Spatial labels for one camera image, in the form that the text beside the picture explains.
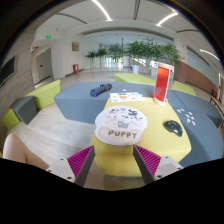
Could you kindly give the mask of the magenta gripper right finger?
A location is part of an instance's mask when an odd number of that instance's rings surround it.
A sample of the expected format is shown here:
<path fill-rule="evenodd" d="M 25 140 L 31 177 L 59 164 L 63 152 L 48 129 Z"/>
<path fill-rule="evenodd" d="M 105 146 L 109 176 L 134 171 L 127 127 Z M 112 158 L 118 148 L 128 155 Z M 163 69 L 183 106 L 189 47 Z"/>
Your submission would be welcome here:
<path fill-rule="evenodd" d="M 133 156 L 146 185 L 182 169 L 182 166 L 168 155 L 159 156 L 137 145 L 133 146 Z"/>

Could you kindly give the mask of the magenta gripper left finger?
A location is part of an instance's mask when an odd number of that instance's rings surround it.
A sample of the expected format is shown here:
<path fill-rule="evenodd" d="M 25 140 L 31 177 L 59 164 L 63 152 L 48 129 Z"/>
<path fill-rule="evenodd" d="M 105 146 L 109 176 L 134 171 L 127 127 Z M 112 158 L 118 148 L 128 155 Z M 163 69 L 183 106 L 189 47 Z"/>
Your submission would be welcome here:
<path fill-rule="evenodd" d="M 47 172 L 83 187 L 94 157 L 94 147 L 90 146 L 69 158 L 61 158 L 55 161 L 47 169 Z"/>

